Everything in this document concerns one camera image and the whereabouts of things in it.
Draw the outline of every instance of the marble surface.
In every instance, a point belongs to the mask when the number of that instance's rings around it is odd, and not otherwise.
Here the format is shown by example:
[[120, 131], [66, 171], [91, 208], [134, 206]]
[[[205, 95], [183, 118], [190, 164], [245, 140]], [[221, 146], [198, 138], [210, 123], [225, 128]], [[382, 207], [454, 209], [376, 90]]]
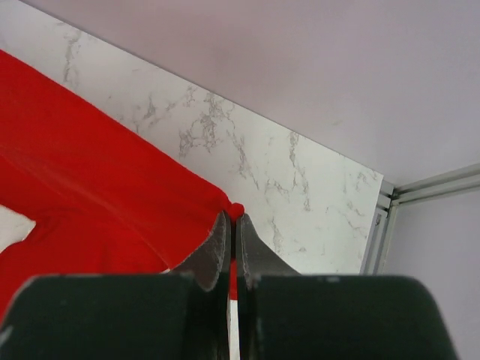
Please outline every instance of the marble surface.
[[295, 269], [359, 272], [380, 174], [17, 0], [0, 49], [244, 204]]

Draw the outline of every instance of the aluminum frame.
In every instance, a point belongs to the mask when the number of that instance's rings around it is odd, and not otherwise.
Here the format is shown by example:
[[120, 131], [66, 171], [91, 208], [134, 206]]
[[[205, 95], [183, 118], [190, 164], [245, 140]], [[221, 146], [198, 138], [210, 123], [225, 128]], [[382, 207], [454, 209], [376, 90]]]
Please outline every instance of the aluminum frame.
[[480, 189], [480, 163], [400, 187], [384, 181], [367, 240], [361, 275], [381, 275], [402, 206]]

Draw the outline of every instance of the red fabric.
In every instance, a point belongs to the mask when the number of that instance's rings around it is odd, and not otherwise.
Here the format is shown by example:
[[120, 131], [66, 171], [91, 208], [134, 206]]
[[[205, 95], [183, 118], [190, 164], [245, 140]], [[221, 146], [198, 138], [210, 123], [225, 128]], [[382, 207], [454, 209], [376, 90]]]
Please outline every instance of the red fabric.
[[0, 51], [0, 204], [37, 222], [0, 253], [0, 319], [33, 275], [157, 273], [243, 207]]

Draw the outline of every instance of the white surface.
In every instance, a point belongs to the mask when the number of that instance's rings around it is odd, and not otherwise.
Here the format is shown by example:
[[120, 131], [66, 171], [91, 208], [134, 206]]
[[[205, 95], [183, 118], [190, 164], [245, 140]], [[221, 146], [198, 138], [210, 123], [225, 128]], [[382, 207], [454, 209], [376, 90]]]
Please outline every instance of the white surface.
[[244, 204], [300, 272], [358, 273], [381, 175], [19, 1], [0, 2], [0, 35], [2, 49]]
[[463, 360], [480, 354], [479, 219], [480, 191], [402, 205], [384, 270], [429, 288]]
[[478, 0], [27, 0], [403, 185], [479, 162]]
[[21, 242], [35, 227], [35, 222], [0, 204], [0, 253], [15, 242]]
[[240, 337], [239, 337], [239, 302], [229, 300], [230, 307], [230, 324], [229, 324], [229, 341], [230, 341], [230, 358], [232, 360], [240, 359]]

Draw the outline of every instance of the white wall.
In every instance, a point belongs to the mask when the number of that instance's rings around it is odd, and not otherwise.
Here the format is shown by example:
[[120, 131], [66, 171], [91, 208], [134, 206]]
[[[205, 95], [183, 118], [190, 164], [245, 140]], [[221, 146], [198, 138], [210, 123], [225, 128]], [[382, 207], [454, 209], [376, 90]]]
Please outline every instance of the white wall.
[[479, 162], [478, 0], [26, 0], [403, 185]]
[[384, 273], [433, 293], [463, 360], [480, 356], [480, 190], [402, 205]]

